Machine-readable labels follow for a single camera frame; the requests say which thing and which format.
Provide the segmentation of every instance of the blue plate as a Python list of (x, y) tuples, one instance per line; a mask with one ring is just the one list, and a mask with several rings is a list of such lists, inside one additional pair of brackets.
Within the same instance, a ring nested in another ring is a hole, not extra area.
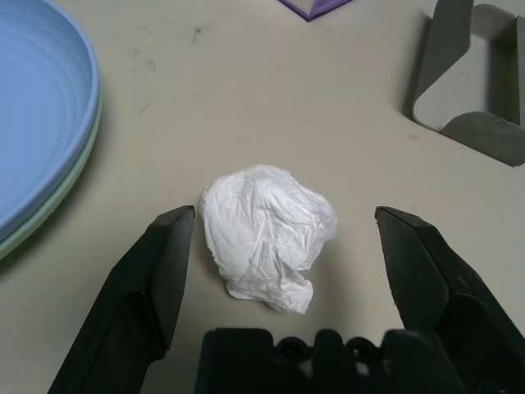
[(51, 195), (94, 121), (89, 41), (55, 5), (0, 0), (0, 241)]

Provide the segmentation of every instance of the paper towel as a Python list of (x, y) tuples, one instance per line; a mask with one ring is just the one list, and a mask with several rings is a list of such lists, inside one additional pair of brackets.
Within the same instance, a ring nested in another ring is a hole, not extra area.
[(206, 243), (232, 296), (305, 314), (313, 297), (299, 273), (312, 267), (337, 218), (326, 199), (287, 171), (256, 166), (203, 192)]

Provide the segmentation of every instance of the white table surface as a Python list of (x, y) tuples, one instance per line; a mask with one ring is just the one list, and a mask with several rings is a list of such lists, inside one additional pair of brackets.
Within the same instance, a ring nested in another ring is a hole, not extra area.
[[(308, 277), (308, 313), (234, 300), (196, 219), (172, 350), (142, 393), (191, 393), (204, 333), (321, 328), (379, 343), (402, 324), (374, 220), (390, 205), (436, 225), (525, 333), (525, 167), (404, 114), (435, 0), (355, 0), (306, 23), (277, 0), (60, 0), (91, 38), (103, 120), (52, 219), (0, 267), (0, 392), (50, 387), (108, 273), (159, 214), (219, 176), (267, 163), (324, 194), (340, 223)], [(522, 0), (494, 1), (525, 15)]]

